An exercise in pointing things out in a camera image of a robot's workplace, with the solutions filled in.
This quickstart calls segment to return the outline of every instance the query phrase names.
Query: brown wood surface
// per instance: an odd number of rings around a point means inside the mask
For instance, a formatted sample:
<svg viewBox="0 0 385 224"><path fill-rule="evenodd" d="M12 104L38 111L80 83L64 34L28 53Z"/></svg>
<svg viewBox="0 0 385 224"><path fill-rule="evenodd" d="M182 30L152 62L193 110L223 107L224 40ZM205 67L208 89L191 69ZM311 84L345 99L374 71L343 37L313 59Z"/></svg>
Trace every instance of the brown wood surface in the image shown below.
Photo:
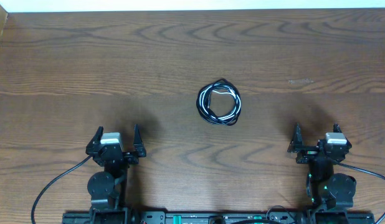
<svg viewBox="0 0 385 224"><path fill-rule="evenodd" d="M220 77L241 93L235 126L196 111L199 89ZM148 156L130 170L128 203L308 205L308 167L287 154L296 122L310 144L338 122L353 144L345 162L385 175L385 9L11 14L0 47L0 223L28 223L37 194L85 158L98 126L130 147L135 123ZM88 161L55 183L37 222L88 210L87 181L101 169ZM378 218L385 182L336 172L356 177L353 210Z"/></svg>

